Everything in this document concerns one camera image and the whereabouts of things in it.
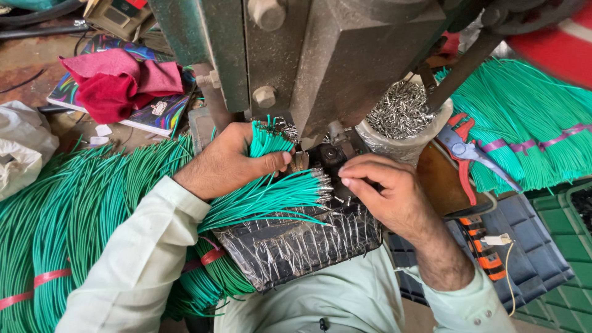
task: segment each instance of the red handle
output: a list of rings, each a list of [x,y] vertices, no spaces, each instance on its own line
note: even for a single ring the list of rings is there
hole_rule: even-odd
[[[473,193],[471,183],[469,183],[469,161],[458,162],[458,177],[461,179],[462,189],[465,190],[466,196],[469,197],[471,206],[476,205],[477,198],[475,197],[475,193]]]

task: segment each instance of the colorful notebook cover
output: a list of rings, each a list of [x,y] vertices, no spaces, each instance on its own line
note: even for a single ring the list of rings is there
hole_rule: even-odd
[[[103,34],[94,36],[80,54],[85,55],[93,52],[101,52],[116,47],[128,51],[137,60],[151,59],[157,62],[175,60],[172,56],[154,51],[146,46],[122,41]],[[195,75],[190,68],[184,68],[182,80],[185,91],[187,91],[184,95],[156,97],[143,108],[133,110],[131,116],[126,120],[120,121],[120,123],[159,135],[170,136],[187,105],[193,83],[195,82]],[[78,84],[74,82],[70,73],[66,73],[47,97],[47,101],[51,104],[62,105],[73,110],[86,112],[82,104],[76,100],[77,89]]]

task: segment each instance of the white cable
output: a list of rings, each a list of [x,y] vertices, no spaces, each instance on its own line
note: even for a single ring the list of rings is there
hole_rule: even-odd
[[[516,299],[514,298],[514,290],[512,290],[512,285],[510,284],[510,272],[508,270],[508,258],[510,258],[510,251],[514,246],[514,243],[515,241],[512,241],[508,253],[506,254],[506,280],[508,281],[508,287],[510,288],[510,294],[512,295],[512,312],[509,314],[510,317],[514,314],[514,311],[516,311]]]

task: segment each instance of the plastic wrap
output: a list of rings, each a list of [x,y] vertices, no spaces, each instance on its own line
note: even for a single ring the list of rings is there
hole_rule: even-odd
[[[423,85],[421,77],[415,75],[410,82]],[[408,139],[394,140],[376,132],[366,120],[356,126],[356,131],[373,153],[387,156],[397,162],[405,162],[417,166],[419,155],[426,144],[444,127],[452,115],[452,100],[448,98],[441,106],[436,118],[418,135]]]
[[[355,200],[329,211],[290,209],[332,226],[291,220],[292,214],[280,212],[273,216],[286,219],[261,219],[213,231],[253,287],[264,292],[382,244],[382,224]]]

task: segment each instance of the pile of metal terminals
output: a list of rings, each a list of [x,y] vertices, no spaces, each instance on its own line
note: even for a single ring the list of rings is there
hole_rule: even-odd
[[[366,121],[389,139],[407,139],[419,134],[436,118],[436,113],[424,113],[425,103],[426,90],[422,85],[399,81],[378,101]]]

